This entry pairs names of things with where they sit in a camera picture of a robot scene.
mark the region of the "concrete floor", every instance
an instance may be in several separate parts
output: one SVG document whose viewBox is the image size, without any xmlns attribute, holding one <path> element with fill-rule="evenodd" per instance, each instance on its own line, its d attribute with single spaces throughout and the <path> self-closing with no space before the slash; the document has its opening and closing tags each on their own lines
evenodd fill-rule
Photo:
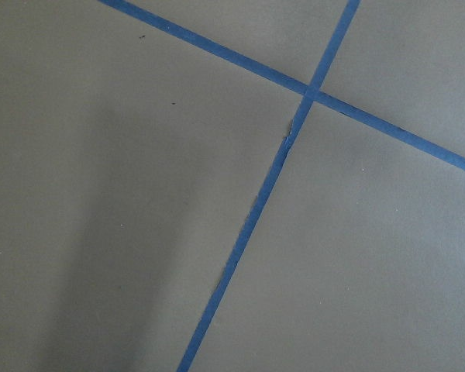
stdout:
<svg viewBox="0 0 465 372">
<path fill-rule="evenodd" d="M 307 84 L 346 2 L 135 4 Z M 322 90 L 465 157 L 465 1 L 363 0 Z M 176 370 L 300 100 L 0 0 L 0 371 Z M 314 104 L 191 370 L 465 371 L 465 171 Z"/>
</svg>

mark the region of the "blue painter's tape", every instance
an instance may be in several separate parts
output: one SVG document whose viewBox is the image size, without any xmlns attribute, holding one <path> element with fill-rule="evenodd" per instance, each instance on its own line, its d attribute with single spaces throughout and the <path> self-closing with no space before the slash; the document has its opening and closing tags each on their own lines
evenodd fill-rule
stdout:
<svg viewBox="0 0 465 372">
<path fill-rule="evenodd" d="M 255 204 L 250 210 L 248 217 L 239 233 L 238 240 L 236 241 L 234 247 L 232 248 L 232 252 L 229 255 L 229 259 L 227 260 L 226 266 L 224 267 L 224 271 L 222 273 L 222 277 L 220 279 L 219 285 L 214 290 L 212 296 L 208 300 L 208 304 L 203 311 L 203 315 L 198 323 L 195 333 L 191 337 L 191 341 L 188 344 L 188 348 L 186 349 L 184 356 L 177 368 L 177 372 L 188 372 L 193 359 L 198 352 L 198 348 L 202 343 L 203 338 L 205 337 L 205 333 L 207 332 L 210 323 L 214 317 L 215 312 L 219 306 L 224 293 L 226 292 L 227 286 L 233 277 L 234 271 L 236 266 L 239 262 L 239 259 L 243 255 L 243 252 L 246 248 L 248 241 L 250 240 L 251 234 L 257 225 L 257 222 L 264 210 L 264 206 L 269 199 L 270 193 L 272 192 L 274 185 L 279 178 L 279 174 L 281 173 L 282 167 L 284 165 L 284 161 L 288 156 L 289 150 L 293 146 L 293 143 L 298 136 L 301 127 L 303 126 L 303 122 L 305 121 L 310 108 L 312 107 L 313 101 L 310 98 L 304 97 L 301 100 L 300 105 L 298 106 L 298 110 L 293 118 L 293 123 L 291 125 L 291 131 L 289 135 L 284 138 L 283 142 L 281 143 L 279 150 L 276 153 L 274 161 L 270 166 L 270 170 L 263 181 L 262 187 L 258 193 L 257 199 Z"/>
<path fill-rule="evenodd" d="M 159 17 L 147 10 L 141 9 L 130 2 L 124 0 L 99 0 L 100 2 L 113 7 L 132 16 L 133 18 L 139 19 L 165 33 L 184 40 L 190 44 L 195 45 L 198 48 L 206 50 L 209 53 L 215 54 L 217 57 L 221 57 L 233 64 L 237 64 L 248 71 L 251 71 L 263 78 L 266 78 L 274 83 L 277 83 L 291 91 L 294 91 L 300 95 L 303 95 L 307 89 L 307 85 L 298 81 L 292 77 L 287 76 L 273 68 L 270 68 L 260 62 L 252 60 L 249 57 L 243 56 L 242 54 L 226 48 L 220 44 L 217 44 L 206 37 L 200 36 L 197 33 L 185 29 L 171 21 L 167 21 L 164 18 Z"/>
<path fill-rule="evenodd" d="M 310 82 L 309 88 L 306 91 L 305 95 L 313 98 L 315 93 L 319 91 L 320 87 L 322 87 L 322 83 L 329 72 L 329 68 L 331 67 L 334 58 L 336 57 L 336 53 L 338 52 L 339 47 L 341 46 L 341 42 L 343 41 L 344 36 L 346 35 L 346 31 L 348 31 L 350 27 L 350 23 L 357 12 L 358 5 L 360 4 L 360 0 L 349 0 L 346 3 L 346 7 L 343 10 L 343 14 L 339 18 L 338 24 L 334 30 L 334 33 L 331 36 L 329 43 L 322 55 L 322 59 L 315 70 L 313 75 L 312 81 Z"/>
<path fill-rule="evenodd" d="M 346 102 L 319 92 L 315 101 L 465 171 L 465 158 Z"/>
</svg>

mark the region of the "gray painted surface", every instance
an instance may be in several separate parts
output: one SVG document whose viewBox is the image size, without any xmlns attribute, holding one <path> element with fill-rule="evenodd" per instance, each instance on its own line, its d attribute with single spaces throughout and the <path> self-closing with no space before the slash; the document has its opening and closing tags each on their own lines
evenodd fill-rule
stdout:
<svg viewBox="0 0 465 372">
<path fill-rule="evenodd" d="M 136 4 L 308 82 L 345 2 Z M 363 0 L 324 90 L 465 156 L 465 2 Z M 0 1 L 0 371 L 175 370 L 299 100 Z M 465 173 L 314 106 L 192 370 L 464 371 Z"/>
</svg>

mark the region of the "gray floor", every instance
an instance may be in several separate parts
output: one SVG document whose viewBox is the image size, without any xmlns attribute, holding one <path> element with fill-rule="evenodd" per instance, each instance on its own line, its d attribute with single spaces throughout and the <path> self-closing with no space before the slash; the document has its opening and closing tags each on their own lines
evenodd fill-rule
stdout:
<svg viewBox="0 0 465 372">
<path fill-rule="evenodd" d="M 305 83 L 346 4 L 135 3 Z M 465 2 L 363 0 L 322 88 L 465 156 Z M 175 370 L 300 99 L 0 1 L 0 371 Z M 314 105 L 191 370 L 465 371 L 465 172 Z"/>
</svg>

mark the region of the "blue tape strip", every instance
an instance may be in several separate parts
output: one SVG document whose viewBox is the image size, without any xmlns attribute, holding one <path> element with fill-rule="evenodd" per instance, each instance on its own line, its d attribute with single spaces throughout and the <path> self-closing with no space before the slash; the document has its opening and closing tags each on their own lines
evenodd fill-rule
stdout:
<svg viewBox="0 0 465 372">
<path fill-rule="evenodd" d="M 164 18 L 159 17 L 147 10 L 141 9 L 138 6 L 126 2 L 124 0 L 99 0 L 100 2 L 113 7 L 114 9 L 119 10 L 132 16 L 133 18 L 139 19 L 165 33 L 168 33 L 172 36 L 186 41 L 198 48 L 206 50 L 209 53 L 215 54 L 217 57 L 221 57 L 224 60 L 227 60 L 233 64 L 241 66 L 248 71 L 251 71 L 257 75 L 260 75 L 263 78 L 266 78 L 274 83 L 277 83 L 291 91 L 294 91 L 300 95 L 303 95 L 307 89 L 307 85 L 298 81 L 286 74 L 283 74 L 273 68 L 270 68 L 260 62 L 252 60 L 249 57 L 243 56 L 242 54 L 226 48 L 220 44 L 217 44 L 206 37 L 200 36 L 197 33 L 185 29 L 171 21 L 167 21 Z"/>
<path fill-rule="evenodd" d="M 184 356 L 181 360 L 181 363 L 179 364 L 179 367 L 177 368 L 177 372 L 188 372 L 189 367 L 191 366 L 191 363 L 195 358 L 196 353 L 198 352 L 198 348 L 200 347 L 200 344 L 205 337 L 205 333 L 207 332 L 207 329 L 212 322 L 214 314 L 217 311 L 219 303 L 222 300 L 224 293 L 226 292 L 227 286 L 233 277 L 239 259 L 243 255 L 246 245 L 250 240 L 251 234 L 255 229 L 262 211 L 264 210 L 264 206 L 266 205 L 267 200 L 269 199 L 270 193 L 272 192 L 272 189 L 274 188 L 274 185 L 279 178 L 279 174 L 281 173 L 289 150 L 293 146 L 293 143 L 295 142 L 301 127 L 303 126 L 303 122 L 305 121 L 308 112 L 312 107 L 312 104 L 313 101 L 310 98 L 304 97 L 301 100 L 301 103 L 298 106 L 298 110 L 296 111 L 296 114 L 293 118 L 291 131 L 289 135 L 284 138 L 281 146 L 279 147 L 279 150 L 276 153 L 269 173 L 263 181 L 262 188 L 258 193 L 255 204 L 253 205 L 248 217 L 246 218 L 243 228 L 239 233 L 236 244 L 232 248 L 232 252 L 229 255 L 229 259 L 227 260 L 219 285 L 208 300 L 208 304 L 205 307 L 200 322 L 196 327 L 195 333 L 193 333 L 193 336 L 191 337 L 188 348 L 184 352 Z"/>
<path fill-rule="evenodd" d="M 329 43 L 322 55 L 322 59 L 315 70 L 313 75 L 312 81 L 310 82 L 309 88 L 307 89 L 305 95 L 313 98 L 315 93 L 319 91 L 320 87 L 322 87 L 322 83 L 329 72 L 329 68 L 331 67 L 334 58 L 336 57 L 336 53 L 338 52 L 339 47 L 341 46 L 341 42 L 343 41 L 344 36 L 346 35 L 346 31 L 348 31 L 350 27 L 350 23 L 357 12 L 358 5 L 360 4 L 360 0 L 349 0 L 346 3 L 346 7 L 343 10 L 343 14 L 339 18 L 338 24 L 334 33 L 331 36 Z"/>
<path fill-rule="evenodd" d="M 315 96 L 315 101 L 465 171 L 465 158 L 457 153 L 429 142 L 427 139 L 423 139 L 321 91 Z"/>
<path fill-rule="evenodd" d="M 246 218 L 245 224 L 239 233 L 238 240 L 236 244 L 232 248 L 232 252 L 229 255 L 229 259 L 227 260 L 226 267 L 224 268 L 224 272 L 222 274 L 221 280 L 219 285 L 214 290 L 212 296 L 208 300 L 208 304 L 205 307 L 203 315 L 196 327 L 195 333 L 191 337 L 191 341 L 188 344 L 188 348 L 184 352 L 183 358 L 179 367 L 177 368 L 177 372 L 188 372 L 193 362 L 193 359 L 198 352 L 198 348 L 202 344 L 202 340 L 205 337 L 207 329 L 212 322 L 212 319 L 217 311 L 217 308 L 226 292 L 227 286 L 233 277 L 234 271 L 236 270 L 236 266 L 243 255 L 243 252 L 250 240 L 251 234 L 257 225 L 258 219 L 264 210 L 264 206 L 269 199 L 270 193 L 272 192 L 274 185 L 279 178 L 279 174 L 281 173 L 282 167 L 284 165 L 284 161 L 288 156 L 289 150 L 295 143 L 296 137 L 300 133 L 301 127 L 305 122 L 305 119 L 310 111 L 310 108 L 313 104 L 313 98 L 308 96 L 308 93 L 314 95 L 317 91 L 319 91 L 320 86 L 327 75 L 327 71 L 329 70 L 330 64 L 334 60 L 334 56 L 341 45 L 343 37 L 350 26 L 351 20 L 357 11 L 357 6 L 360 1 L 349 0 L 341 18 L 339 19 L 338 25 L 334 34 L 329 41 L 329 45 L 325 49 L 325 52 L 322 56 L 322 59 L 315 70 L 315 73 L 312 77 L 311 83 L 306 89 L 306 92 L 303 96 L 303 99 L 294 114 L 293 123 L 291 125 L 291 131 L 289 135 L 284 138 L 279 150 L 276 153 L 274 158 L 274 162 L 272 163 L 269 173 L 267 174 L 265 180 L 263 181 L 262 188 L 260 189 L 257 200 L 253 205 L 252 209 L 248 217 Z"/>
</svg>

